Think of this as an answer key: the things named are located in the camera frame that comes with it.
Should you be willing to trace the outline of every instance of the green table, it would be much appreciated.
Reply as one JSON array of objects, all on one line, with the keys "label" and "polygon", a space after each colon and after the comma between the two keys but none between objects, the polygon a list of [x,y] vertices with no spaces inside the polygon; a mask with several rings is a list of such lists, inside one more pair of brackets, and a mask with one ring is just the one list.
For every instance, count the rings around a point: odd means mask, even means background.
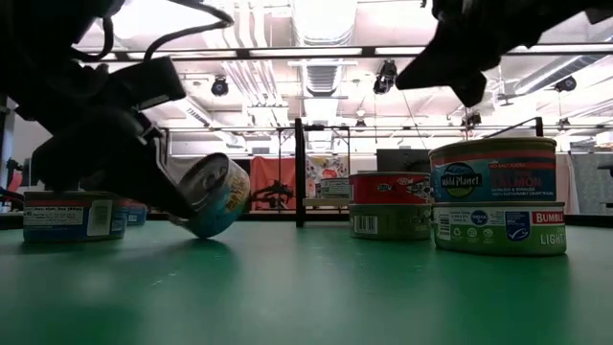
[{"label": "green table", "polygon": [[613,344],[613,230],[568,241],[498,258],[289,222],[63,246],[5,231],[0,344]]}]

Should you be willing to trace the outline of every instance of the ceiling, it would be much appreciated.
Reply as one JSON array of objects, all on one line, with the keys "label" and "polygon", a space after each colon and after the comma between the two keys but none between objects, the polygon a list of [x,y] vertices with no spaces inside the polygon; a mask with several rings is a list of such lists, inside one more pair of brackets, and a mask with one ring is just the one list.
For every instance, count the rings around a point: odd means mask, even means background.
[{"label": "ceiling", "polygon": [[[326,28],[334,23],[333,14],[326,15],[324,0],[293,0],[310,1],[311,6],[321,10],[318,16],[321,27]],[[272,47],[294,46],[292,29],[292,0],[242,0],[217,1],[220,6],[234,4],[234,16],[237,25],[233,29],[240,41],[241,27],[249,29],[250,37],[255,41],[254,16],[249,15],[247,21],[240,17],[244,11],[242,6],[263,6],[264,35],[267,44]],[[182,9],[176,5],[173,10],[176,15],[168,15],[167,8],[152,6],[163,0],[132,0],[128,2],[120,14],[116,16],[117,49],[145,50],[146,47],[160,35],[182,29],[198,20],[211,20],[207,14],[200,16],[194,11]],[[350,45],[355,46],[390,46],[390,45],[425,45],[432,37],[436,20],[430,14],[427,6],[420,7],[421,0],[357,0],[357,11],[354,19]],[[130,18],[130,12],[138,12],[140,19]],[[613,21],[607,20],[591,26],[584,14],[577,15],[561,25],[553,28],[541,37],[541,43],[589,42],[599,35],[613,35]],[[215,48],[215,37],[220,34],[195,34],[168,43],[168,49],[202,49]],[[103,34],[100,27],[93,27],[79,44],[81,48],[100,48]],[[613,115],[605,108],[594,114],[580,114],[583,109],[589,109],[594,104],[613,99],[608,90],[613,89],[613,59],[605,57],[600,61],[578,71],[573,77],[578,81],[578,88],[572,92],[558,94],[555,91],[540,90],[525,97],[514,98],[511,106],[499,106],[496,96],[503,90],[500,81],[510,83],[521,81],[558,57],[504,57],[500,68],[487,71],[490,79],[490,92],[486,94],[482,104],[476,106],[483,115],[484,125],[513,125],[523,119],[542,116],[545,124],[554,125],[562,115],[580,115],[572,122],[582,124],[599,124],[613,121]],[[393,88],[385,95],[375,95],[372,91],[374,75],[382,64],[382,59],[362,58],[355,65],[346,66],[343,70],[335,96],[343,98],[336,107],[336,123],[353,124],[357,110],[364,111],[368,125],[399,126],[411,125],[410,114],[421,126],[458,126],[465,110],[453,92],[446,87],[411,90],[400,92]],[[410,62],[408,58],[396,59],[398,69]],[[245,105],[245,96],[240,93],[232,80],[228,80],[229,93],[223,97],[215,97],[211,93],[211,85],[215,76],[225,75],[222,64],[218,61],[175,62],[177,72],[184,79],[184,86],[195,104],[205,110],[221,126],[253,125]],[[112,63],[111,69],[126,67],[126,63]],[[278,85],[283,101],[287,103],[287,117],[305,116],[305,105],[301,96],[305,95],[299,68],[288,66],[287,60],[273,60],[274,79]],[[202,127],[190,115],[186,115],[180,107],[167,103],[152,109],[148,116],[159,122],[162,127]],[[463,134],[455,132],[458,137]],[[202,140],[216,140],[214,136],[202,134]]]}]

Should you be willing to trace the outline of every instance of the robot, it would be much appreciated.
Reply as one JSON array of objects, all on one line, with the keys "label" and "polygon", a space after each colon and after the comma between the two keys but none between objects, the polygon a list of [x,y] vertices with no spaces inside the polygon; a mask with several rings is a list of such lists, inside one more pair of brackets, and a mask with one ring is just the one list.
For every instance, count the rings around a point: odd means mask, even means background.
[{"label": "robot", "polygon": [[[219,21],[164,35],[147,49],[144,62],[108,73],[104,64],[91,68],[80,62],[101,61],[111,51],[112,16],[124,0],[0,0],[0,92],[18,104],[18,115],[53,135],[34,152],[32,170],[54,191],[78,181],[86,190],[112,192],[184,219],[203,207],[197,203],[200,195],[170,177],[162,158],[164,133],[142,110],[186,96],[170,58],[151,58],[156,49],[234,23],[199,1],[169,1]],[[481,101],[480,71],[498,64],[508,50],[535,44],[541,33],[576,13],[587,10],[598,22],[612,9],[610,0],[439,0],[433,5],[436,34],[396,85],[450,85],[468,106]],[[72,45],[97,18],[102,18],[104,47],[89,56]]]}]

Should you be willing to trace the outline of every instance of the green can label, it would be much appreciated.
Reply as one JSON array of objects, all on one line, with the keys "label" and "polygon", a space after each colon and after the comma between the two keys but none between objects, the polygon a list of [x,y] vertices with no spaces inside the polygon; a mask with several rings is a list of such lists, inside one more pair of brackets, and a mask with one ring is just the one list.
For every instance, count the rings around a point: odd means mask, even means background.
[{"label": "green can label", "polygon": [[436,208],[436,238],[457,249],[547,254],[566,249],[560,208]]}]

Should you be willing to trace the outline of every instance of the tuna can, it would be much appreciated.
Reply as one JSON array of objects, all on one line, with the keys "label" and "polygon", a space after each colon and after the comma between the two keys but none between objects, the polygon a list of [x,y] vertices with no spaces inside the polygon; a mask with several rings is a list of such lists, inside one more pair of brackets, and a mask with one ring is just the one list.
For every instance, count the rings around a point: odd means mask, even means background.
[{"label": "tuna can", "polygon": [[396,241],[430,238],[430,205],[352,204],[349,212],[354,238]]},{"label": "tuna can", "polygon": [[322,198],[349,198],[349,179],[322,178],[320,195]]},{"label": "tuna can", "polygon": [[556,201],[553,139],[482,139],[429,155],[436,202]]},{"label": "tuna can", "polygon": [[147,220],[147,206],[134,200],[124,200],[127,208],[127,226],[144,225]]},{"label": "tuna can", "polygon": [[199,211],[190,219],[170,217],[170,221],[208,239],[227,229],[242,213],[249,197],[249,175],[225,154],[213,153],[193,165],[179,188]]},{"label": "tuna can", "polygon": [[435,244],[489,255],[547,256],[566,251],[563,202],[440,203]]},{"label": "tuna can", "polygon": [[25,193],[25,242],[121,239],[125,234],[126,223],[124,199],[110,193]]},{"label": "tuna can", "polygon": [[365,172],[349,176],[350,202],[355,204],[427,204],[430,174]]}]

